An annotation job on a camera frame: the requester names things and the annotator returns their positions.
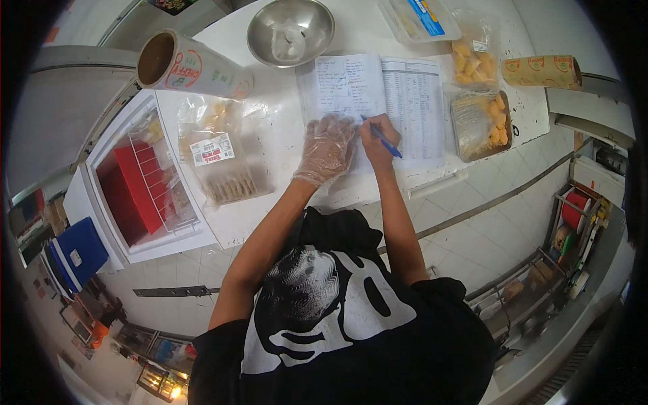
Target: light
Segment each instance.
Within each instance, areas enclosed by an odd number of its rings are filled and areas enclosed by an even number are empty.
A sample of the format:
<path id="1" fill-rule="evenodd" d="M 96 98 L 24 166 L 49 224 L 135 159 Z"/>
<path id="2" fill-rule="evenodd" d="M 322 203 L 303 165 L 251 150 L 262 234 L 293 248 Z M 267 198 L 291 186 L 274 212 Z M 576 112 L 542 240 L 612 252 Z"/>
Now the light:
<path id="1" fill-rule="evenodd" d="M 171 390 L 171 399 L 176 398 L 178 395 L 180 395 L 180 387 Z"/>

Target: blue cooler box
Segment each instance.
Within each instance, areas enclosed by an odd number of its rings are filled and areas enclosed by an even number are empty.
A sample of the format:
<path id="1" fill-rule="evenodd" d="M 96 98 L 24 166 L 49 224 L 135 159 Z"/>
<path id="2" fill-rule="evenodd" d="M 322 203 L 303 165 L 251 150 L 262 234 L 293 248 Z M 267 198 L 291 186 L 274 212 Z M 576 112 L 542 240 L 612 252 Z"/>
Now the blue cooler box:
<path id="1" fill-rule="evenodd" d="M 72 281 L 70 288 L 74 293 L 81 291 L 108 261 L 108 252 L 90 217 L 75 223 L 52 239 L 50 247 L 62 266 L 61 271 Z"/>

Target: blue pen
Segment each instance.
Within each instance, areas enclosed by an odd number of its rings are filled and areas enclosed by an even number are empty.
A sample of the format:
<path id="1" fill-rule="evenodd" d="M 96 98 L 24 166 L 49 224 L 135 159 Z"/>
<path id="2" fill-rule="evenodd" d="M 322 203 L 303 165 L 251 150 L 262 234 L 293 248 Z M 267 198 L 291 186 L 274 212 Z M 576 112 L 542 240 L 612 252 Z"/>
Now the blue pen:
<path id="1" fill-rule="evenodd" d="M 367 120 L 367 117 L 365 117 L 364 115 L 361 115 L 360 118 L 362 118 L 363 121 Z M 387 150 L 389 150 L 389 152 L 394 155 L 394 157 L 399 157 L 401 159 L 403 158 L 403 155 L 401 155 L 399 150 L 396 149 L 396 146 L 394 146 L 393 143 L 389 142 L 389 139 L 387 139 L 385 134 L 382 133 L 382 131 L 379 130 L 377 126 L 372 123 L 369 123 L 369 126 L 371 127 L 371 133 L 373 133 L 375 137 L 380 138 L 382 145 L 385 146 Z"/>

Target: paper roll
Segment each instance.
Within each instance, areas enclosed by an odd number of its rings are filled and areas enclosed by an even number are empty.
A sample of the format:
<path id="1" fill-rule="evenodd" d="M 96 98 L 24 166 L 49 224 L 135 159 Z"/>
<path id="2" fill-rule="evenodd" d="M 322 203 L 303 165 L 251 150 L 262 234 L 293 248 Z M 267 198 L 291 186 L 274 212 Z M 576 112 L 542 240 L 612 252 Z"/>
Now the paper roll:
<path id="1" fill-rule="evenodd" d="M 502 63 L 502 76 L 511 86 L 544 86 L 580 90 L 581 70 L 572 55 L 530 56 Z"/>
<path id="2" fill-rule="evenodd" d="M 204 43 L 165 29 L 149 39 L 137 60 L 137 83 L 145 89 L 179 90 L 244 98 L 252 74 Z"/>

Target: white table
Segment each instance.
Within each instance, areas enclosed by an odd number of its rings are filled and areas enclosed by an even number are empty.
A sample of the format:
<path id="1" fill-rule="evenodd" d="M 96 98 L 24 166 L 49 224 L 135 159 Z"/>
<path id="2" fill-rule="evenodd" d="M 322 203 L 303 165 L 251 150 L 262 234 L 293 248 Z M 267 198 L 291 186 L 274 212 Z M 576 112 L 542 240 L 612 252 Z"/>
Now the white table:
<path id="1" fill-rule="evenodd" d="M 217 21 L 196 35 L 196 40 L 246 66 L 254 75 L 253 92 L 244 100 L 249 114 L 244 128 L 244 149 L 255 177 L 265 178 L 271 193 L 217 209 L 205 204 L 206 197 L 191 169 L 181 165 L 202 213 L 221 246 L 230 248 L 245 242 L 290 182 L 301 159 L 304 124 L 301 116 L 294 69 L 277 69 L 258 62 L 248 51 L 246 32 L 252 17 L 271 0 L 256 1 Z M 511 0 L 446 0 L 449 8 L 471 6 L 497 14 L 501 19 L 500 59 L 534 55 L 528 33 Z M 321 0 L 332 12 L 336 32 L 326 54 L 377 53 L 381 56 L 426 58 L 443 66 L 444 92 L 452 96 L 452 61 L 445 42 L 404 46 L 396 42 L 375 0 Z M 500 80 L 509 97 L 511 119 L 520 130 L 513 147 L 549 132 L 549 113 L 543 87 L 511 87 Z M 160 114 L 178 156 L 178 106 L 187 93 L 156 91 Z M 439 179 L 456 174 L 469 165 L 456 154 L 446 97 L 446 165 L 437 168 L 402 170 L 397 173 L 405 198 L 412 193 L 429 194 L 439 189 Z M 380 199 L 372 174 L 343 176 L 327 196 L 315 196 L 310 205 L 331 209 L 357 208 Z"/>

